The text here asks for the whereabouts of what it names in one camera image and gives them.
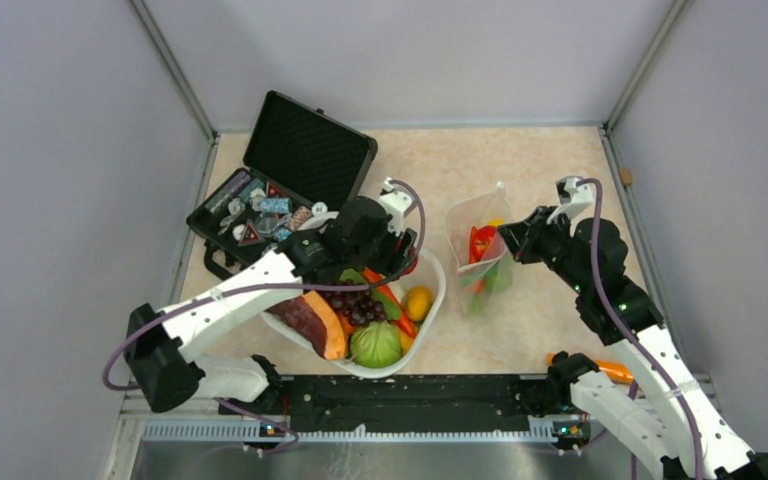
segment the red triangle sign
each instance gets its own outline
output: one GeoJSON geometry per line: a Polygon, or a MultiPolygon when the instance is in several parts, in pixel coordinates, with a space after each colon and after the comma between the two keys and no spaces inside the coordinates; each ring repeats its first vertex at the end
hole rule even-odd
{"type": "Polygon", "coordinates": [[[283,190],[276,187],[272,184],[272,182],[269,182],[266,184],[266,197],[267,198],[287,198],[287,194],[284,193],[283,190]]]}
{"type": "Polygon", "coordinates": [[[251,222],[251,220],[246,222],[246,229],[243,230],[243,235],[240,237],[239,245],[253,245],[262,241],[263,237],[261,237],[260,234],[257,233],[257,230],[254,229],[254,224],[251,222]]]}

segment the table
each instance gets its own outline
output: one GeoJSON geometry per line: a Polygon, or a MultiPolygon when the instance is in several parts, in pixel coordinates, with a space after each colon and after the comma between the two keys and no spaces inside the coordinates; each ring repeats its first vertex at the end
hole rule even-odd
{"type": "MultiPolygon", "coordinates": [[[[629,246],[627,273],[643,285],[596,127],[392,129],[364,133],[378,140],[379,151],[361,194],[375,198],[387,176],[416,188],[428,214],[424,248],[444,266],[451,263],[451,250],[443,219],[455,203],[489,192],[501,180],[507,185],[507,200],[514,217],[524,218],[538,205],[558,203],[557,179],[581,175],[599,178],[604,184],[603,216],[620,228],[629,246]]],[[[248,139],[248,134],[220,137],[208,194],[242,166],[248,139]]],[[[411,217],[409,224],[417,228],[418,215],[411,217]]],[[[182,299],[219,283],[205,269],[203,256],[204,242],[197,238],[182,299]]],[[[614,360],[579,319],[575,293],[545,266],[515,267],[513,287],[504,295],[505,304],[499,314],[486,319],[464,316],[456,299],[449,295],[429,327],[432,330],[425,343],[400,373],[541,373],[546,370],[546,354],[559,350],[614,360]]],[[[259,317],[229,332],[207,353],[240,358],[261,354],[282,374],[346,373],[298,347],[259,317]]]]}

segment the yellow fruit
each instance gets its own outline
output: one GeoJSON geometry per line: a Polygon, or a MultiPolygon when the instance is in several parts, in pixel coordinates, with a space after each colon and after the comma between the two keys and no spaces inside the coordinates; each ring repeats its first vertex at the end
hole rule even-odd
{"type": "Polygon", "coordinates": [[[425,320],[428,311],[431,310],[431,304],[434,303],[434,296],[428,287],[417,285],[408,291],[405,295],[405,313],[414,322],[425,320]]]}
{"type": "Polygon", "coordinates": [[[402,345],[402,356],[404,356],[408,353],[410,347],[413,346],[413,339],[410,338],[407,333],[399,330],[399,343],[402,345]]]}

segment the robotic arm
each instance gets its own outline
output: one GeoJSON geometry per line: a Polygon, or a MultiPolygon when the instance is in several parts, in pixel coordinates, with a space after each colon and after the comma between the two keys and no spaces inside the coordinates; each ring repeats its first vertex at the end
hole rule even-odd
{"type": "Polygon", "coordinates": [[[134,310],[128,336],[136,340],[124,356],[152,411],[171,410],[197,391],[199,396],[254,400],[268,386],[265,365],[248,359],[241,368],[202,356],[211,343],[314,284],[336,282],[347,268],[369,267],[385,277],[404,273],[416,250],[416,232],[404,226],[415,199],[397,190],[398,183],[388,179],[378,201],[357,197],[323,227],[291,234],[207,292],[157,311],[149,304],[134,310]],[[207,373],[209,381],[200,385],[207,373]]]}
{"type": "MultiPolygon", "coordinates": [[[[628,247],[616,225],[598,219],[601,198],[596,218],[570,234],[570,219],[593,203],[593,192],[575,177],[557,187],[561,206],[538,207],[498,232],[516,261],[543,262],[575,290],[581,319],[632,372],[658,417],[619,392],[582,354],[549,368],[553,401],[595,415],[655,478],[768,479],[768,453],[752,451],[729,428],[681,360],[652,300],[625,276],[628,247]]],[[[601,195],[601,185],[596,189],[601,195]]]]}

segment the black case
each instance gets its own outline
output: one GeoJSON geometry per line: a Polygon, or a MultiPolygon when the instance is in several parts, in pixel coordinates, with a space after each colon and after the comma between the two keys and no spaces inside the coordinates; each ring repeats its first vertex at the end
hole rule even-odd
{"type": "Polygon", "coordinates": [[[247,206],[246,212],[223,235],[219,222],[228,215],[227,208],[211,214],[207,205],[220,195],[231,180],[248,170],[281,189],[293,204],[310,208],[314,202],[325,202],[331,211],[339,210],[357,196],[375,154],[378,143],[374,138],[349,128],[281,93],[266,94],[257,118],[243,164],[187,217],[187,225],[206,242],[204,263],[207,269],[226,279],[232,274],[213,261],[217,250],[225,253],[225,266],[235,262],[242,266],[257,261],[271,243],[239,246],[231,230],[259,215],[247,206]]]}

